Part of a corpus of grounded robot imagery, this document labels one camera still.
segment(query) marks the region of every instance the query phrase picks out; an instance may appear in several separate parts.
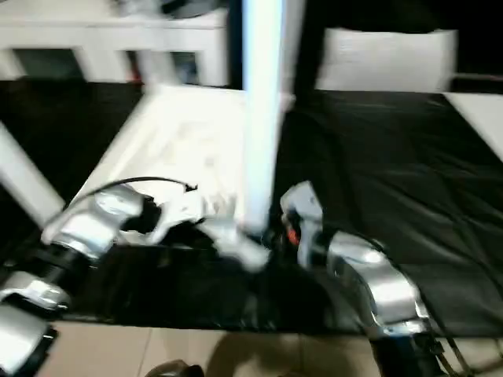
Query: black cable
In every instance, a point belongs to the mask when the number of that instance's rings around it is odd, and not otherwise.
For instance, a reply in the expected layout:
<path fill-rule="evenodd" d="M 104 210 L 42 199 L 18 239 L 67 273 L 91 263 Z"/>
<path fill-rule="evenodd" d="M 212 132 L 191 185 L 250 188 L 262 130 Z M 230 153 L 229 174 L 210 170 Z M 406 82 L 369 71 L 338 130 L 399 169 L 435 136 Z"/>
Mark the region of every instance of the black cable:
<path fill-rule="evenodd" d="M 453 366 L 450 364 L 450 362 L 447 360 L 446 356 L 441 353 L 439 355 L 436 355 L 437 359 L 439 359 L 440 364 L 442 364 L 443 368 L 446 370 L 447 375 L 449 377 L 459 377 L 459 375 L 454 371 Z"/>
<path fill-rule="evenodd" d="M 185 192 L 190 192 L 197 190 L 197 185 L 192 186 L 189 185 L 188 183 L 184 181 L 179 181 L 177 179 L 171 179 L 171 178 L 163 178 L 163 177 L 132 177 L 132 178 L 125 178 L 125 179 L 118 179 L 115 181 L 111 181 L 109 183 L 105 183 L 104 185 L 95 188 L 94 190 L 91 190 L 81 196 L 76 197 L 73 199 L 73 201 L 67 203 L 64 205 L 63 208 L 61 208 L 61 212 L 59 214 L 55 214 L 52 218 L 50 218 L 47 223 L 44 226 L 47 226 L 51 223 L 53 223 L 57 218 L 61 216 L 61 214 L 65 211 L 68 210 L 77 204 L 81 203 L 83 200 L 89 198 L 92 195 L 98 194 L 99 192 L 102 192 L 106 189 L 110 189 L 112 187 L 115 187 L 117 185 L 125 185 L 127 183 L 135 183 L 135 182 L 143 182 L 143 181 L 165 181 L 165 182 L 170 182 L 170 183 L 175 183 L 177 185 L 182 185 L 185 188 Z"/>
<path fill-rule="evenodd" d="M 424 303 L 424 307 L 431 314 L 431 318 L 437 323 L 437 326 L 439 327 L 440 335 L 446 339 L 447 343 L 449 343 L 449 347 L 452 349 L 452 351 L 454 352 L 454 355 L 456 356 L 457 360 L 459 361 L 460 366 L 463 368 L 462 375 L 466 376 L 466 377 L 474 376 L 475 373 L 473 371 L 473 368 L 468 365 L 468 362 L 464 358 L 463 353 L 461 353 L 453 336 L 447 331 L 447 327 L 444 324 L 443 320 L 437 314 L 436 310 L 433 308 L 433 305 L 430 303 L 429 299 L 425 296 L 424 292 L 421 292 L 420 294 L 421 294 L 421 297 L 422 297 L 422 300 Z"/>

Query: tiled floor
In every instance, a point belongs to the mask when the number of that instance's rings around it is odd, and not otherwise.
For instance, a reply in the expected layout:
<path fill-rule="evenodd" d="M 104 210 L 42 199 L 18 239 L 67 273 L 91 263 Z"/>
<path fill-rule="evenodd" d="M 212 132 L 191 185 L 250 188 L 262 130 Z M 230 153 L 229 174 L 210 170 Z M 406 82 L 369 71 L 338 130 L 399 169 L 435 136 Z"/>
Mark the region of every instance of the tiled floor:
<path fill-rule="evenodd" d="M 288 372 L 302 372 L 305 376 L 379 376 L 369 343 L 358 337 L 311 338 L 70 323 L 58 324 L 57 328 L 60 339 L 40 377 L 142 377 L 158 364 L 175 359 L 200 364 L 207 377 L 277 377 Z M 475 366 L 499 357 L 491 339 L 457 342 L 468 362 Z M 447 356 L 454 360 L 451 352 Z M 503 376 L 503 369 L 486 375 Z"/>

